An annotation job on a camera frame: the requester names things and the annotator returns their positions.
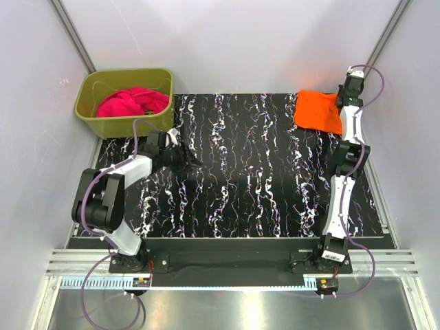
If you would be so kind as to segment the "orange t shirt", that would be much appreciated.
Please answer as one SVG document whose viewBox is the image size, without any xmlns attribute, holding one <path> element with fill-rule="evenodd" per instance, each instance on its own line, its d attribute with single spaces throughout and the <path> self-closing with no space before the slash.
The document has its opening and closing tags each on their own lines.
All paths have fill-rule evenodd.
<svg viewBox="0 0 440 330">
<path fill-rule="evenodd" d="M 295 124 L 303 129 L 341 135 L 342 123 L 336 98 L 336 93 L 299 91 L 294 114 Z"/>
</svg>

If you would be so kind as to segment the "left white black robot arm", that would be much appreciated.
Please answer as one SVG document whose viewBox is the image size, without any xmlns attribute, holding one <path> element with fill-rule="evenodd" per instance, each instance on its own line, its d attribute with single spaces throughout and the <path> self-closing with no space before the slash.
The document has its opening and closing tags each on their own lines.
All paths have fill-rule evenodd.
<svg viewBox="0 0 440 330">
<path fill-rule="evenodd" d="M 126 160 L 82 172 L 71 218 L 109 244 L 112 261 L 133 272 L 149 270 L 153 263 L 148 248 L 124 220 L 125 190 L 163 168 L 185 173 L 200 167 L 202 163 L 179 138 L 177 129 L 152 131 L 144 143 L 135 142 L 134 153 Z"/>
</svg>

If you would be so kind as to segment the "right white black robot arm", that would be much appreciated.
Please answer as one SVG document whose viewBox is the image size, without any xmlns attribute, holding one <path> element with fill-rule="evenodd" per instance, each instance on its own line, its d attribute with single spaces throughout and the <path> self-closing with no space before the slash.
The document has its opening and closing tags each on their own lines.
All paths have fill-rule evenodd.
<svg viewBox="0 0 440 330">
<path fill-rule="evenodd" d="M 370 153 L 362 137 L 364 73 L 350 69 L 339 86 L 335 106 L 342 122 L 342 140 L 335 152 L 331 177 L 331 199 L 319 243 L 311 255 L 311 265 L 318 272 L 332 273 L 348 260 L 347 229 L 351 193 Z"/>
</svg>

